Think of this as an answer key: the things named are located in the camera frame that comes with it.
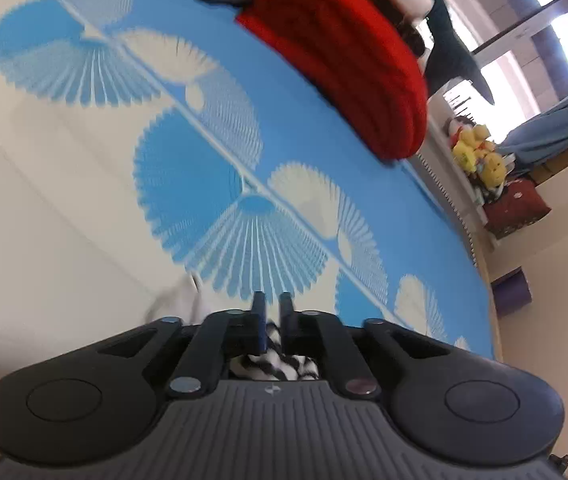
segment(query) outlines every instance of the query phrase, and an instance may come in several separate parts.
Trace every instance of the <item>red pillow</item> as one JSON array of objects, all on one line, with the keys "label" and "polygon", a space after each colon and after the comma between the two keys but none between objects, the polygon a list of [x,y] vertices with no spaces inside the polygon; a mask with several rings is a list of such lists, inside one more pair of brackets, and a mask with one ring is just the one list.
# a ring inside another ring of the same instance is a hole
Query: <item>red pillow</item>
[{"label": "red pillow", "polygon": [[484,205],[484,212],[488,216],[486,228],[497,238],[504,238],[541,220],[551,212],[551,208],[530,180],[518,178],[507,182],[499,200]]}]

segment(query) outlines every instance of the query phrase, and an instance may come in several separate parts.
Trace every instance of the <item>purple object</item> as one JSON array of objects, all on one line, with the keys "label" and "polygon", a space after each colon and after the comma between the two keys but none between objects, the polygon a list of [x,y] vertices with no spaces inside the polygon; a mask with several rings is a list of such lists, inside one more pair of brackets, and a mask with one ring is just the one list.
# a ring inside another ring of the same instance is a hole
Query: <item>purple object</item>
[{"label": "purple object", "polygon": [[532,301],[530,289],[521,267],[504,274],[491,283],[497,316],[502,317],[519,310]]}]

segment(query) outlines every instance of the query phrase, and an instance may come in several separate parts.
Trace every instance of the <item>bed sheet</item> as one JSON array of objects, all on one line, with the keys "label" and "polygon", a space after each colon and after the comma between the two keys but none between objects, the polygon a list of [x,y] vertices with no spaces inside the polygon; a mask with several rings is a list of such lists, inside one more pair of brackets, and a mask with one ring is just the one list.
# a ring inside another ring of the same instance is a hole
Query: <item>bed sheet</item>
[{"label": "bed sheet", "polygon": [[159,292],[384,317],[492,356],[488,295],[406,162],[381,164],[277,53],[199,0],[0,0],[0,146]]}]

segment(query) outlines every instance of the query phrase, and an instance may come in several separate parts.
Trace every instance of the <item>blue curtain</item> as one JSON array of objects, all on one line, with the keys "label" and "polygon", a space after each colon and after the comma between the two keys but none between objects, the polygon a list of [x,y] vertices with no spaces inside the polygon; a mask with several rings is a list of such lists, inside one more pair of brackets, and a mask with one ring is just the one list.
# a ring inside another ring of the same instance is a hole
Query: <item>blue curtain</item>
[{"label": "blue curtain", "polygon": [[513,175],[526,173],[568,148],[568,97],[549,111],[521,124],[497,147],[503,155],[515,153]]}]

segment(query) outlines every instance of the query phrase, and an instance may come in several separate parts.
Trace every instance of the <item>striped cloth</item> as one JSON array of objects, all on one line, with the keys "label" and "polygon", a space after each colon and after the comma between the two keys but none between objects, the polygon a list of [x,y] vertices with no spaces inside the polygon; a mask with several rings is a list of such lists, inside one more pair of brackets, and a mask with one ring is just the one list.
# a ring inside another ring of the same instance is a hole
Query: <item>striped cloth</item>
[{"label": "striped cloth", "polygon": [[282,352],[280,329],[272,321],[266,325],[266,335],[266,353],[231,359],[232,376],[253,381],[314,381],[320,378],[314,360]]}]

